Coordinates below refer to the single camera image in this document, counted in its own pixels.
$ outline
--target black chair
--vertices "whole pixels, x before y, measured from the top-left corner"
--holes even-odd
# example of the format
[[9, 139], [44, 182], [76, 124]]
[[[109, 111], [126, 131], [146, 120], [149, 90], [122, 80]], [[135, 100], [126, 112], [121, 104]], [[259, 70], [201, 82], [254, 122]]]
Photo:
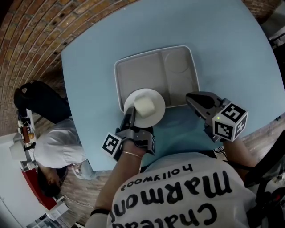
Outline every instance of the black chair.
[[27, 83], [16, 89], [14, 104], [23, 117], [26, 116], [26, 109], [38, 113], [52, 123], [71, 116], [68, 102], [41, 81]]

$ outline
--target white t-shirt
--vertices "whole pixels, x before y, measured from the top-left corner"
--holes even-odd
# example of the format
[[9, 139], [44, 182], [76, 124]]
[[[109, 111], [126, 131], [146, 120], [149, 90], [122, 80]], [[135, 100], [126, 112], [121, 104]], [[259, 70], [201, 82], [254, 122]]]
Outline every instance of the white t-shirt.
[[[173, 164], [175, 158], [183, 162]], [[198, 153], [172, 155], [127, 180], [112, 211], [93, 214], [85, 227], [245, 228], [255, 198], [227, 163]]]
[[57, 123], [40, 136], [34, 158], [50, 168], [62, 168], [87, 159], [72, 118]]

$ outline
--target white tray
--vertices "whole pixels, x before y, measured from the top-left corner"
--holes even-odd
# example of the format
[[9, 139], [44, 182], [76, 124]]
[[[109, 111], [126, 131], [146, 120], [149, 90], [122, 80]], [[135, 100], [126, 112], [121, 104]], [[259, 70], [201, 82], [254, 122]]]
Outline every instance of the white tray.
[[119, 106], [128, 96], [149, 88], [159, 92], [166, 108], [186, 105], [185, 95], [199, 91], [195, 64], [187, 46], [174, 46], [133, 55], [114, 65]]

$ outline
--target red object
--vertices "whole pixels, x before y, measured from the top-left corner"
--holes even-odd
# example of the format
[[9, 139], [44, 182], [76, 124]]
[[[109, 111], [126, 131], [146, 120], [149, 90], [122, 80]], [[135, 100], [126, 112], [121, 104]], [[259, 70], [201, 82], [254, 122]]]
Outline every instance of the red object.
[[37, 183], [36, 169], [26, 172], [22, 171], [22, 173], [38, 201], [48, 210], [52, 209], [57, 203], [52, 197], [47, 197], [41, 193], [41, 189]]
[[24, 136], [24, 143], [29, 143], [30, 142], [29, 132], [28, 132], [28, 128], [26, 126], [24, 126], [22, 128], [22, 133], [23, 133], [23, 136]]

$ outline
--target human arm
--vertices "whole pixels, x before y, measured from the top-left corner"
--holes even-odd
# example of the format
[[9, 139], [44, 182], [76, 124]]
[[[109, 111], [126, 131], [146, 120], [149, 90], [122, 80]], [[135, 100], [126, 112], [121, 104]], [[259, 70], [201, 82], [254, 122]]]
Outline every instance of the human arm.
[[[224, 151], [229, 162], [235, 162], [248, 167], [256, 166], [256, 160], [249, 153], [248, 149], [240, 138], [237, 138], [234, 142], [225, 141], [223, 144]], [[245, 175], [248, 173], [248, 171], [239, 168], [235, 168], [235, 170], [244, 181]]]
[[135, 146], [132, 141], [126, 141], [123, 144], [123, 151], [130, 152], [134, 155], [122, 153], [109, 179], [99, 193], [95, 203], [95, 209], [105, 209], [111, 211], [112, 202], [115, 193], [119, 187], [129, 178], [139, 173], [141, 158], [146, 153], [143, 149]]

